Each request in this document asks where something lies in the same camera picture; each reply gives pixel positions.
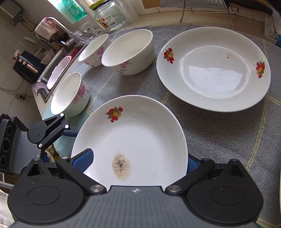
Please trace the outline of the white bowl pink flowers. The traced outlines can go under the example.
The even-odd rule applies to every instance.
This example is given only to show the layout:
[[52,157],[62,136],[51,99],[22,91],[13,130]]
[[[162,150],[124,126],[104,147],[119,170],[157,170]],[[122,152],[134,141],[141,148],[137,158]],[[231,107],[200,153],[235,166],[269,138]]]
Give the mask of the white bowl pink flowers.
[[90,99],[90,91],[78,72],[70,74],[58,86],[50,105],[53,115],[63,113],[67,117],[79,115]]
[[154,58],[153,33],[137,29],[112,42],[102,55],[102,64],[122,75],[132,76],[148,68]]
[[103,34],[92,41],[80,54],[78,61],[87,64],[91,68],[102,65],[102,55],[111,44],[108,34]]

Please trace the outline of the white plate with stain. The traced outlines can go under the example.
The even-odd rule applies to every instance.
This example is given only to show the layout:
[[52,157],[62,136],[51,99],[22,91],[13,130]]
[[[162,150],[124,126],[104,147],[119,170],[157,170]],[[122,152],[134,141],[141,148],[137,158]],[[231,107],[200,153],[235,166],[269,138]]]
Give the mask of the white plate with stain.
[[166,106],[146,96],[121,96],[94,111],[81,127],[72,155],[87,148],[94,159],[85,174],[107,189],[166,188],[187,172],[181,125]]

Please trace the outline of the white plate fruit pattern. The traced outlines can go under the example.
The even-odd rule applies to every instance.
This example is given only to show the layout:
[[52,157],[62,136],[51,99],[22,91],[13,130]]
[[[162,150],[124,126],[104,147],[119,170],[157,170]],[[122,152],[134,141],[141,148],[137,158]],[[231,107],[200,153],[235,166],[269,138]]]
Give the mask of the white plate fruit pattern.
[[200,27],[168,41],[157,58],[165,87],[190,105],[238,112],[259,103],[270,87],[270,66],[246,36],[225,28]]

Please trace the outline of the steel kitchen sink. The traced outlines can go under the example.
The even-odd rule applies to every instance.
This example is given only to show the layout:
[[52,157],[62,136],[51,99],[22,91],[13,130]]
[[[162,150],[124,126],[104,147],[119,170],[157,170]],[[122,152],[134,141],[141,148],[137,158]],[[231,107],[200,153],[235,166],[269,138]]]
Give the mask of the steel kitchen sink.
[[[37,105],[39,105],[40,102],[42,102],[43,104],[48,102],[50,96],[54,93],[55,88],[57,87],[59,82],[62,80],[66,72],[70,69],[70,66],[78,59],[79,55],[82,53],[82,51],[85,49],[86,46],[87,46],[86,44],[80,42],[70,47],[66,47],[66,46],[62,47],[57,52],[57,54],[50,61],[50,63],[45,67],[44,71],[42,72],[42,74],[37,80],[37,83],[43,83],[43,89],[39,89],[39,92],[35,92],[34,94],[34,99]],[[47,89],[47,83],[50,80],[52,72],[57,67],[57,65],[67,56],[71,57],[70,62],[59,74],[53,87],[50,90]]]

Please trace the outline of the chrome kitchen faucet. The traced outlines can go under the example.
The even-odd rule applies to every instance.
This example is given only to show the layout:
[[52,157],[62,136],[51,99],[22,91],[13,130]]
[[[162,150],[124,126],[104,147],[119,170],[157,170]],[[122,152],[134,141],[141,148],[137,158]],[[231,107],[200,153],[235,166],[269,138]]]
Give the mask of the chrome kitchen faucet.
[[68,40],[64,42],[63,40],[60,41],[63,45],[70,47],[70,46],[75,46],[80,43],[78,38],[74,35],[74,33],[70,30],[68,30],[63,24],[61,24],[57,19],[54,17],[46,17],[47,21],[52,21],[54,22],[61,30],[64,31],[68,35]]

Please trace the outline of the pink cleaning cloth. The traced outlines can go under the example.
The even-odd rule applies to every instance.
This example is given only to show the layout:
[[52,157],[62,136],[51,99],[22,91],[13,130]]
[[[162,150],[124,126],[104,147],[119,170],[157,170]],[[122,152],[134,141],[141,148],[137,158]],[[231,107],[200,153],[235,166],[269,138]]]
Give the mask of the pink cleaning cloth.
[[44,83],[42,83],[42,82],[39,82],[39,83],[35,83],[35,84],[32,86],[32,90],[33,90],[36,94],[38,94],[41,89],[46,89],[46,87],[47,87],[46,84],[44,84]]

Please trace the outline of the grey checked table cloth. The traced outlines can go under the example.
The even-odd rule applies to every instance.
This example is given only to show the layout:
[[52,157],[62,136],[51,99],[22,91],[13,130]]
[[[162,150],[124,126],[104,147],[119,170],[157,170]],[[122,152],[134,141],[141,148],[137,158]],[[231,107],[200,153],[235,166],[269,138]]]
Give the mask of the grey checked table cloth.
[[257,220],[261,227],[280,227],[280,48],[250,36],[265,54],[271,71],[270,88],[257,105],[235,113],[217,113],[183,102],[160,81],[156,65],[134,76],[123,76],[103,66],[74,63],[90,89],[86,109],[69,119],[81,128],[99,106],[122,95],[149,96],[173,112],[181,124],[190,155],[217,163],[238,159],[260,189],[264,205]]

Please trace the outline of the white red colander basin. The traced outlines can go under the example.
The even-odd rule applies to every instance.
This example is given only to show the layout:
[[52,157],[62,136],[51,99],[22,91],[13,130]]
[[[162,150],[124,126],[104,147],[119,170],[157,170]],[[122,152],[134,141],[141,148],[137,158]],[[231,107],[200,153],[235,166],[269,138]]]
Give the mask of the white red colander basin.
[[55,85],[57,79],[62,74],[62,72],[64,71],[66,66],[70,63],[71,60],[72,60],[72,56],[66,56],[54,68],[54,70],[52,71],[52,74],[51,74],[51,76],[50,76],[50,78],[49,78],[49,80],[47,82],[47,89],[49,91],[53,88],[53,86]]

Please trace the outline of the black air fryer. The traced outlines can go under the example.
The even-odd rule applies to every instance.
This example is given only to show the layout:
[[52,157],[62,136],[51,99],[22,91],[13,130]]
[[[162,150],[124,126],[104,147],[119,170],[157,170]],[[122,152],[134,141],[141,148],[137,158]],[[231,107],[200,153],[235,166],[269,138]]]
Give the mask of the black air fryer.
[[34,84],[45,69],[41,60],[28,51],[17,50],[13,56],[13,70],[29,84]]

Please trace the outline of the clear glass mug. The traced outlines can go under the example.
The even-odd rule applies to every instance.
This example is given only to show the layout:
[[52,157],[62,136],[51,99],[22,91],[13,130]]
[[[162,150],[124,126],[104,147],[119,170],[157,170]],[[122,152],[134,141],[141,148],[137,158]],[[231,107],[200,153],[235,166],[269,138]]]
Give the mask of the clear glass mug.
[[86,22],[82,26],[80,26],[75,32],[74,35],[78,38],[81,42],[85,44],[90,44],[96,38],[98,38],[98,34],[95,31],[94,27],[89,23]]

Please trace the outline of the striped dish cloth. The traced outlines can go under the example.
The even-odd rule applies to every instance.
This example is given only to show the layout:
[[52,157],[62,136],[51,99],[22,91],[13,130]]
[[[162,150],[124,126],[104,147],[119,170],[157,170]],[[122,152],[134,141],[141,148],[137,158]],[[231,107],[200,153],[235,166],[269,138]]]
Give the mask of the striped dish cloth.
[[54,38],[54,36],[59,32],[54,22],[43,18],[42,21],[35,28],[35,33],[47,40]]

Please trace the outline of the green dish soap bottle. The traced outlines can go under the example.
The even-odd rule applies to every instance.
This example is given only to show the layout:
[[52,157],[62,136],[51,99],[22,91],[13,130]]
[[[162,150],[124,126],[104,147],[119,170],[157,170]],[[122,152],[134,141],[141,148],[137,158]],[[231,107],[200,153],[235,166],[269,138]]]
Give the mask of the green dish soap bottle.
[[83,8],[74,0],[62,0],[61,2],[77,21],[87,15]]

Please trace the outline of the glass jar green lid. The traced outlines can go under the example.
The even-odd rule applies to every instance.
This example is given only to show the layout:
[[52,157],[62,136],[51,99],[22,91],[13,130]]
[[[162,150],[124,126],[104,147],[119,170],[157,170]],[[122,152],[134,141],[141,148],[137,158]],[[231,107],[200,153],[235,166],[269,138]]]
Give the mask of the glass jar green lid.
[[105,31],[109,32],[119,29],[127,22],[114,1],[95,1],[90,5],[90,9],[94,12],[96,22],[105,29]]

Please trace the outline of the plastic wrap roll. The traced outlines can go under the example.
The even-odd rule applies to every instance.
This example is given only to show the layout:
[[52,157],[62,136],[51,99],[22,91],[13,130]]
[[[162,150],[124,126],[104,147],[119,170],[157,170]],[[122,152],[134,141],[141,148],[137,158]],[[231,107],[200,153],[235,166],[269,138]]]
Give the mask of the plastic wrap roll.
[[134,23],[138,19],[138,15],[134,11],[133,7],[131,4],[127,3],[126,1],[123,0],[114,0],[114,3],[118,6],[120,9],[121,13],[127,20],[129,24]]

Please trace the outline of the metal rack stand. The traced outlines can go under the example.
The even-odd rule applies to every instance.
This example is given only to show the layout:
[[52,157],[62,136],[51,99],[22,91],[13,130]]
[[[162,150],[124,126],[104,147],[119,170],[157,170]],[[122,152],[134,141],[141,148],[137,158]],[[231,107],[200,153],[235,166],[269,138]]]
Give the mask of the metal rack stand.
[[179,23],[182,23],[185,11],[208,14],[228,14],[232,29],[235,30],[231,14],[237,14],[238,11],[229,10],[229,4],[224,0],[161,0],[159,6],[161,8],[180,8],[182,13]]

